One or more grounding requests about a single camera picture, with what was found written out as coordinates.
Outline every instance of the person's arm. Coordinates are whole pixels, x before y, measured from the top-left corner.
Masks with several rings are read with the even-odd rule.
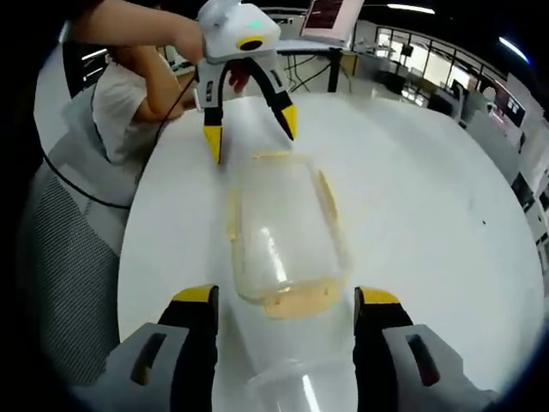
[[[184,111],[183,106],[178,104],[173,107],[176,100],[181,98],[177,77],[153,46],[134,47],[132,52],[135,53],[136,62],[147,84],[147,98],[139,105],[134,120],[159,123],[164,118],[172,120],[180,117]]]
[[[104,0],[88,9],[72,21],[71,34],[102,45],[173,45],[193,64],[203,57],[198,23],[123,0]]]
[[[189,84],[195,80],[195,72],[191,71],[189,73],[185,73],[183,75],[177,76],[177,78],[178,78],[178,83],[179,83],[179,86],[181,87],[181,90],[183,90],[184,88],[187,88],[187,91],[184,93],[183,97],[181,98],[181,106],[183,107],[184,110],[196,109],[193,87],[191,87]]]

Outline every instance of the window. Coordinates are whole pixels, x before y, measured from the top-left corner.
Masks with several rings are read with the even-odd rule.
[[[448,87],[451,88],[452,84],[454,84],[454,81],[459,82],[464,88],[468,90],[474,90],[474,87],[476,86],[476,83],[471,85],[471,76],[467,73],[467,71],[462,68],[458,63],[454,63],[452,66],[452,70],[449,73],[449,79],[448,79]]]
[[[424,78],[435,86],[446,88],[446,80],[448,79],[451,65],[452,62],[447,59],[445,53],[433,49],[429,52],[429,60],[425,68]]]
[[[490,77],[492,80],[499,82],[500,84],[505,84],[505,80],[495,71],[488,69],[486,66],[482,67],[482,75]]]
[[[404,32],[393,32],[393,41],[391,42],[391,52],[389,58],[394,62],[404,63],[405,56],[402,56],[402,47],[407,45],[410,40],[410,34]]]
[[[410,45],[413,47],[412,56],[406,59],[404,65],[417,77],[423,77],[430,43],[430,40],[415,34],[410,39]]]
[[[387,58],[391,47],[391,30],[388,28],[380,28],[379,32],[377,32],[377,44],[383,47],[384,50],[377,50],[376,56],[379,58]]]
[[[480,66],[481,64],[477,62],[475,59],[469,57],[467,54],[462,53],[461,51],[457,51],[455,53],[455,58],[458,58],[459,60],[467,63],[469,66],[471,66],[478,74],[480,74]]]
[[[454,51],[455,51],[454,47],[450,47],[449,45],[439,43],[438,41],[433,41],[432,47],[447,54],[448,56],[454,56]]]

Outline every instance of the hand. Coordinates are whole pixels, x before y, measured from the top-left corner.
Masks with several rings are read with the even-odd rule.
[[[250,80],[250,74],[245,71],[239,61],[230,62],[229,70],[231,71],[229,85],[233,87],[234,93],[241,94]]]
[[[173,35],[173,46],[181,56],[197,65],[204,57],[202,30],[198,23],[182,17]]]

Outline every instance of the table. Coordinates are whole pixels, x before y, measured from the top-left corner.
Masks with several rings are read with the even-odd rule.
[[[328,92],[335,93],[340,74],[341,45],[330,45],[320,41],[307,39],[279,40],[276,51],[282,56],[286,55],[310,55],[325,56],[329,59]]]
[[[528,359],[543,319],[535,244],[504,177],[439,113],[351,95],[293,100],[293,150],[324,170],[352,253],[346,299],[358,285],[391,291],[416,324],[428,324],[463,357],[479,388],[502,390]],[[156,322],[180,289],[230,287],[226,194],[234,168],[257,150],[291,144],[261,98],[227,101],[224,111],[221,166],[197,112],[166,127],[148,163],[121,255],[122,339]],[[257,410],[237,405],[246,371],[235,361],[243,354],[230,354],[238,338],[226,314],[222,301],[214,410]]]

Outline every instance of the white t-shirt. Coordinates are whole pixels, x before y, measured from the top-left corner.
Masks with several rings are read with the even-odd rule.
[[[146,97],[145,79],[114,62],[109,63],[95,86],[94,122],[105,145],[106,157],[130,173],[141,171],[153,152],[160,127],[160,124],[132,120]]]

